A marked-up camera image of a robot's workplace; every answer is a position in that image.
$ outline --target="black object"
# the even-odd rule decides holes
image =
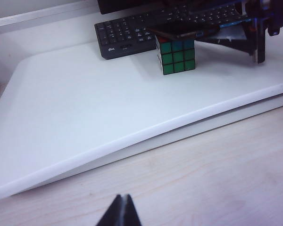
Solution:
[[[98,0],[101,14],[112,13],[159,0]]]
[[[167,39],[183,41],[187,39],[197,40],[199,38],[205,38],[214,35],[220,31],[220,26],[186,21],[175,21],[148,27],[147,30],[155,35],[160,35]]]
[[[142,226],[131,196],[118,194],[97,226]]]
[[[190,3],[98,23],[95,30],[102,57],[113,59],[155,49],[154,35],[146,27],[175,21],[222,27],[247,19],[233,4],[197,11]]]

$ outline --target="keyboard key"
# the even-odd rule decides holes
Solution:
[[[147,36],[147,37],[146,37],[146,40],[148,40],[148,41],[150,41],[150,40],[154,40],[153,35],[149,35],[149,36]]]
[[[129,18],[129,20],[135,20],[135,19],[136,19],[135,16],[130,16],[130,17],[128,17],[128,18]]]
[[[128,40],[132,40],[132,39],[133,39],[132,35],[130,35],[130,34],[126,35],[126,38],[127,38]]]
[[[115,23],[115,24],[114,24],[114,27],[115,27],[115,28],[119,28],[120,26],[121,26],[121,25],[120,25],[119,23]]]
[[[117,41],[125,41],[125,38],[124,37],[118,37]]]
[[[106,40],[107,39],[107,35],[105,31],[99,32],[99,36],[101,40]]]
[[[97,24],[96,26],[97,26],[99,32],[105,30],[105,26],[104,26],[103,23]]]
[[[117,39],[113,38],[113,39],[109,39],[110,43],[113,44],[113,43],[116,43],[117,42]]]
[[[112,29],[107,30],[107,34],[114,34],[114,31]]]
[[[102,45],[103,45],[103,46],[105,46],[105,45],[108,45],[108,44],[109,44],[108,40],[102,40],[102,41],[101,41],[101,43],[102,43]]]
[[[146,20],[145,20],[145,19],[137,19],[137,22],[138,22],[139,24],[142,24],[142,23],[145,23]]]
[[[109,34],[108,37],[109,37],[110,39],[115,39],[115,38],[116,38],[116,37],[115,37],[115,34]]]

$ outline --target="white desk surface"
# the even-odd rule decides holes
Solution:
[[[262,65],[246,53],[196,43],[197,69],[169,76],[155,50],[107,61],[96,42],[27,58],[0,100],[0,197],[283,93],[283,30],[266,42]]]
[[[0,200],[0,226],[93,226],[127,193],[143,226],[283,226],[283,107]]]

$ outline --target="computer monitor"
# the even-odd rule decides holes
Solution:
[[[196,8],[205,6],[217,6],[227,3],[237,3],[241,0],[98,0],[101,14],[112,13],[119,10],[150,4],[154,2],[163,2],[165,5],[190,2]]]
[[[106,14],[158,1],[161,0],[98,0],[98,3],[101,14]]]

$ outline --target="light wood surface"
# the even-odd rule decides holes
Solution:
[[[283,226],[283,107],[0,200],[0,226],[93,226],[127,193],[143,226]]]

